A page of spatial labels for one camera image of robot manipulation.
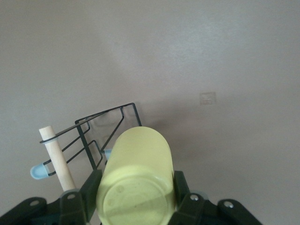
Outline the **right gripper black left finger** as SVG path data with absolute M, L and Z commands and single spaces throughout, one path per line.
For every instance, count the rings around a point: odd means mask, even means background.
M 60 197 L 60 225 L 88 225 L 96 209 L 96 195 L 102 178 L 93 170 L 80 189 L 64 192 Z

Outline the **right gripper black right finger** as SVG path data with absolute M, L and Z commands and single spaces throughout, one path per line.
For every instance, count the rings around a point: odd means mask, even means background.
M 182 171 L 174 172 L 173 181 L 178 208 L 168 225 L 218 225 L 217 207 L 201 194 L 189 190 Z

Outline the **yellow plastic cup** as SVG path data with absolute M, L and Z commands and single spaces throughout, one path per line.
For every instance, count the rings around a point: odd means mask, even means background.
M 175 211 L 173 161 L 166 139 L 134 127 L 116 140 L 97 192 L 102 225 L 167 225 Z

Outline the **black wire cup holder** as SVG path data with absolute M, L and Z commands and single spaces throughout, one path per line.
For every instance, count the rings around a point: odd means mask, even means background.
M 83 153 L 92 170 L 106 165 L 113 144 L 121 131 L 141 126 L 135 103 L 117 106 L 77 119 L 73 126 L 55 132 L 52 126 L 39 129 L 40 143 L 49 159 L 31 168 L 36 180 L 56 175 L 63 191 L 75 189 L 68 164 Z

